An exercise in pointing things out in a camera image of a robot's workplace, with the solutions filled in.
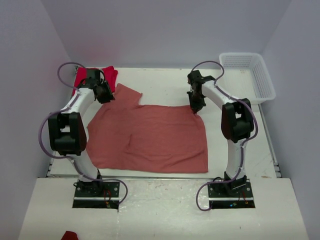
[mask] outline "red object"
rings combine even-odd
[[[113,66],[108,66],[102,68],[106,81],[109,83],[111,91],[114,93],[116,89],[116,79],[118,75],[118,71],[115,70]],[[82,79],[85,79],[87,76],[87,69],[83,67],[79,67],[76,73],[74,86],[77,87]]]
[[[205,125],[190,106],[139,105],[122,84],[88,124],[87,153],[98,168],[207,173]]]
[[[66,231],[61,240],[79,240],[79,238],[75,232]]]

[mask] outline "gray wall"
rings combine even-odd
[[[291,0],[42,0],[72,60],[191,67],[261,52]]]
[[[37,140],[38,127],[50,111],[66,102],[70,90],[59,83],[56,70],[68,60],[39,0],[0,1],[2,240],[18,238],[36,178],[48,169],[49,158]],[[71,81],[71,70],[66,71]],[[48,146],[48,134],[43,139]]]
[[[320,1],[293,0],[263,52],[276,90],[263,105],[282,174],[320,239]]]

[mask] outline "white basket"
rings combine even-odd
[[[217,84],[233,96],[248,98],[251,104],[260,104],[276,97],[267,66],[260,54],[228,52],[219,56],[225,69]]]

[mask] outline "white floor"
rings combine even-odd
[[[189,104],[187,91],[187,75],[190,69],[162,69],[162,68],[117,68],[119,71],[116,83],[121,83],[142,93],[141,105],[154,104],[163,106],[183,106]],[[203,76],[212,75],[217,77],[220,70],[201,70]],[[221,86],[226,87],[223,78]],[[227,85],[232,93],[232,84]],[[250,97],[252,89],[247,90]],[[214,178],[223,176],[227,167],[228,148],[227,141],[221,133],[221,110],[210,100],[206,99],[206,107],[198,114],[202,117],[206,129],[208,144],[208,173],[181,174],[181,173],[154,173],[131,170],[100,169],[102,176],[114,177],[137,177],[137,178]],[[91,121],[101,105],[96,101],[83,116],[83,124]],[[264,129],[262,115],[258,105],[252,109],[259,125],[258,136],[248,143],[245,158],[245,167],[249,178],[276,178],[272,153],[269,148],[267,135]],[[76,176],[73,166],[66,160],[55,159],[50,168],[51,176]]]
[[[196,192],[205,179],[127,180],[119,212],[72,208],[76,178],[39,178],[19,240],[307,240],[290,179],[253,177],[256,208],[198,210]],[[124,188],[120,186],[120,196]],[[199,197],[208,207],[208,190]]]

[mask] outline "white plastic laundry basket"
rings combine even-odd
[[[251,104],[260,104],[276,97],[267,66],[260,54],[228,52],[219,56],[225,69],[218,85],[237,98],[248,98]]]

